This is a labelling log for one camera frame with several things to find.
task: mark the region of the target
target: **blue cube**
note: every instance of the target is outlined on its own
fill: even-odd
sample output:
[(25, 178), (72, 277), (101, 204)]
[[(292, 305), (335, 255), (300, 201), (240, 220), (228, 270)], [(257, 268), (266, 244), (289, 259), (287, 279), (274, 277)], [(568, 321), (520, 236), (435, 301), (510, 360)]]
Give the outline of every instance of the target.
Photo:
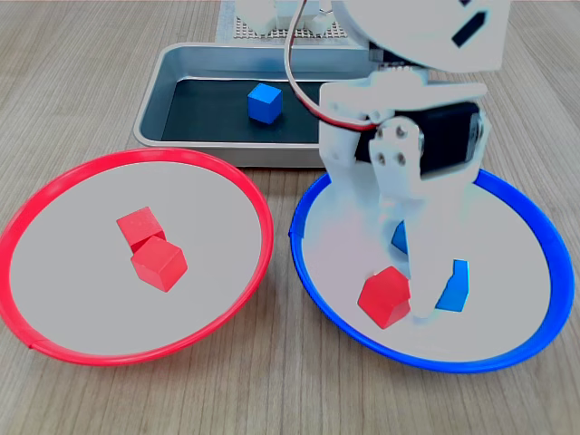
[(402, 221), (395, 229), (395, 233), (392, 236), (391, 243), (399, 249), (404, 254), (409, 254), (407, 252), (407, 234), (405, 233), (405, 222)]
[(260, 83), (247, 96), (247, 114), (264, 124), (272, 124), (282, 113), (282, 91)]
[(461, 313), (469, 296), (469, 263), (464, 260), (453, 262), (453, 276), (447, 283), (436, 308)]

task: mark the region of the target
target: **wooden block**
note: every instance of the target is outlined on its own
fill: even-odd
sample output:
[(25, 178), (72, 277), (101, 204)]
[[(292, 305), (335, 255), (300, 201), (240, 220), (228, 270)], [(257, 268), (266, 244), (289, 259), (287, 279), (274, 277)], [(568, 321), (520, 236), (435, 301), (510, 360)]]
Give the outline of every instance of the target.
[(409, 280), (395, 267), (388, 267), (364, 283), (359, 306), (380, 328), (399, 322), (411, 310)]
[(465, 260), (455, 260), (453, 262), (453, 276), (449, 279), (436, 308), (461, 313), (468, 296), (469, 263)]
[(165, 233), (149, 207), (137, 210), (117, 220), (121, 232), (129, 243), (130, 250), (136, 253), (150, 237), (165, 240)]
[(188, 270), (183, 251), (156, 236), (147, 240), (130, 261), (142, 281), (166, 293)]

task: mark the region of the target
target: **black tray bottom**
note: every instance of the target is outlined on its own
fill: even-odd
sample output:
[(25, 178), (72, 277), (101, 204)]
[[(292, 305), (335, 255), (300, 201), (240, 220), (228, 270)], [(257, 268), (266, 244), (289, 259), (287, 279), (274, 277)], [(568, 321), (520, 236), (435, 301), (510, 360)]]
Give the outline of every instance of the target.
[[(267, 125), (247, 116), (247, 95), (258, 81), (184, 80), (178, 82), (162, 141), (318, 143), (318, 120), (295, 97), (287, 82), (266, 83), (282, 91), (282, 114)], [(322, 82), (300, 87), (319, 102)]]

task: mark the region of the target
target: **red cube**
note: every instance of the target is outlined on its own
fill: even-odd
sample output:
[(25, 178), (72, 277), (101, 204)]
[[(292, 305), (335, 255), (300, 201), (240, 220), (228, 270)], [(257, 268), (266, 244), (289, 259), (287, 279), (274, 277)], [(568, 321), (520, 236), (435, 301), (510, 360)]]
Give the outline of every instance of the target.
[(150, 237), (165, 240), (165, 233), (149, 207), (137, 210), (117, 220), (121, 232), (129, 243), (130, 250), (136, 253)]
[(407, 277), (395, 267), (388, 267), (366, 280), (358, 304), (380, 328), (386, 329), (409, 313), (410, 299)]
[(183, 251), (153, 236), (130, 260), (142, 281), (167, 293), (188, 270)]

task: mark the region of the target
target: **blue rim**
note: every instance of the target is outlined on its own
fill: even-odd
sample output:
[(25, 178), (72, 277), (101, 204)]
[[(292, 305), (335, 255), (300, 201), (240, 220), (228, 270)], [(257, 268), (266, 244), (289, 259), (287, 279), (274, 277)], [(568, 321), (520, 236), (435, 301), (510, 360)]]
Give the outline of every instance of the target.
[(330, 177), (328, 174), (324, 174), (300, 200), (289, 232), (292, 256), (296, 271), (314, 303), (332, 322), (357, 342), (395, 361), (421, 369), (449, 373), (481, 373), (505, 369), (537, 355), (552, 343), (564, 328), (572, 311), (575, 296), (574, 269), (564, 240), (552, 222), (532, 201), (504, 180), (482, 169), (479, 171), (475, 184), (501, 199), (526, 221), (536, 235), (546, 257), (550, 274), (551, 296), (544, 322), (536, 333), (525, 343), (508, 353), (475, 362), (438, 362), (417, 358), (389, 349), (359, 333), (339, 317), (318, 293), (308, 275), (302, 251), (302, 239), (310, 207), (316, 197), (330, 183)]

